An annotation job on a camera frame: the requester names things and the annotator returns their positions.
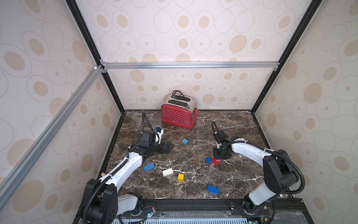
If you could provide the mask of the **blue long lego brick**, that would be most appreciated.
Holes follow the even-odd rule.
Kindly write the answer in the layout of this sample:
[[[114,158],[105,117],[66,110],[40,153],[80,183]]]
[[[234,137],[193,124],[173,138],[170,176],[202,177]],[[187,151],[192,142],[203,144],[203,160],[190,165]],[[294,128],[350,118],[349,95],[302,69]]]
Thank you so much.
[[[148,172],[148,171],[153,170],[153,169],[155,169],[155,166],[154,166],[153,163],[150,163],[150,164],[144,166],[144,171],[145,172]]]

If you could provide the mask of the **light blue small lego brick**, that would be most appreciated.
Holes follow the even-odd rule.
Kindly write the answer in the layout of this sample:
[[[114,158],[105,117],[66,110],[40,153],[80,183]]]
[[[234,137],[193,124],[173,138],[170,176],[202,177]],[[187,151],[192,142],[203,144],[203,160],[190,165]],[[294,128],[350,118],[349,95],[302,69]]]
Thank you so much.
[[[189,141],[188,141],[187,139],[184,139],[184,140],[182,141],[182,143],[183,143],[184,145],[186,145],[188,142],[189,142]]]

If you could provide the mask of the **white long lego brick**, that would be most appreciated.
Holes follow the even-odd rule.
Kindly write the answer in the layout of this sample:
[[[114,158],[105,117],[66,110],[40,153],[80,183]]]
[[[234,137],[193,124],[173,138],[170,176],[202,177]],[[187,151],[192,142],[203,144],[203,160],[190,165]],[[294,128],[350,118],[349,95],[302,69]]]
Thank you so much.
[[[173,174],[173,169],[172,168],[165,169],[165,170],[162,171],[163,177],[166,177],[166,176],[169,176],[169,175],[172,175],[172,174]]]

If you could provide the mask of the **yellow small lego brick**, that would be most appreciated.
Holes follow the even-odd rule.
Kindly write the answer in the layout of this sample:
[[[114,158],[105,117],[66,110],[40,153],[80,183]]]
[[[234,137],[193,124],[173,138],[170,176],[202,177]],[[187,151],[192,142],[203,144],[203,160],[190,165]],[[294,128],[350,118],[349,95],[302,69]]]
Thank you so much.
[[[184,174],[178,174],[178,180],[179,181],[184,181]]]

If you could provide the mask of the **blue lego brick front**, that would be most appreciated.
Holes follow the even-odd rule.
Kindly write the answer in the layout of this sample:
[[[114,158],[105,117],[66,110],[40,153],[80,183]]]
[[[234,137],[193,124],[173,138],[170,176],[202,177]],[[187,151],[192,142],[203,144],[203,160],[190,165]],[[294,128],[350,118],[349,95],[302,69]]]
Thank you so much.
[[[212,194],[214,194],[214,195],[218,195],[220,190],[218,188],[216,188],[216,187],[214,187],[214,186],[209,184],[208,187],[207,187],[207,191],[212,193]]]

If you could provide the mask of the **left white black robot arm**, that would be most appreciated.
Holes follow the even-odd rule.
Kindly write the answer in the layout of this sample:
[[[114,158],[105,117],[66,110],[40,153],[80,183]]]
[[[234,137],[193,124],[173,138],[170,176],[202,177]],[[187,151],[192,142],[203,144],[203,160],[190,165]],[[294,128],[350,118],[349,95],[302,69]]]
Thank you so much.
[[[80,208],[77,213],[82,224],[111,224],[115,218],[126,212],[141,215],[142,197],[138,194],[126,193],[118,195],[125,181],[143,163],[155,154],[169,154],[174,145],[162,141],[164,133],[161,126],[153,126],[145,112],[142,112],[142,124],[148,124],[150,130],[142,127],[140,136],[130,145],[124,159],[108,174],[100,179],[87,182]]]

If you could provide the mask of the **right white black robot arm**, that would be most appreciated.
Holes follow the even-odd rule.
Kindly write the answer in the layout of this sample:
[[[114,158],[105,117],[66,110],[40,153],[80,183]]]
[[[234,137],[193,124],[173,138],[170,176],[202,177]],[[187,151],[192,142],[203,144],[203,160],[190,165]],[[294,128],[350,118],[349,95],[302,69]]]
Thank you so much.
[[[300,168],[282,149],[274,151],[260,147],[243,138],[230,137],[211,122],[217,146],[213,148],[215,159],[228,160],[234,153],[241,154],[263,168],[264,182],[244,197],[243,208],[254,213],[264,202],[276,199],[280,194],[298,194],[304,190],[305,178]]]

